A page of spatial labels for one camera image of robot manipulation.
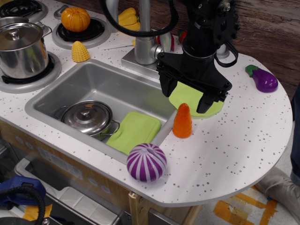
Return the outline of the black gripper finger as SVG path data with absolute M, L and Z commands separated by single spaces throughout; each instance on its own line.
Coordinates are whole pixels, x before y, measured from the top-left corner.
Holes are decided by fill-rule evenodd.
M 211 93 L 203 93 L 197 106 L 197 113 L 206 113 L 212 106 L 222 107 L 224 101 L 220 100 L 218 96 L 212 95 Z
M 177 86 L 179 76 L 166 71 L 160 71 L 159 76 L 162 93 L 169 97 Z

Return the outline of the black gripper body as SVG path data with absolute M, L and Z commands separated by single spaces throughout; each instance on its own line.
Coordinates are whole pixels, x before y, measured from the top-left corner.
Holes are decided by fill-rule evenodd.
M 159 53 L 157 71 L 178 74 L 178 82 L 203 93 L 211 93 L 219 98 L 227 97 L 232 84 L 215 67 L 217 49 L 212 46 L 199 49 L 184 45 L 182 54 Z

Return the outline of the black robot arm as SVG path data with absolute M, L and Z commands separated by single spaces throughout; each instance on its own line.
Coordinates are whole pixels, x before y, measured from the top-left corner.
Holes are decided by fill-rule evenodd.
M 240 29 L 234 0 L 184 0 L 187 7 L 187 35 L 182 40 L 182 54 L 160 53 L 157 71 L 162 93 L 169 97 L 183 83 L 203 93 L 197 106 L 205 113 L 214 102 L 224 101 L 232 84 L 216 69 L 215 63 L 231 67 L 217 58 L 217 50 L 226 45 L 238 57 L 230 43 Z

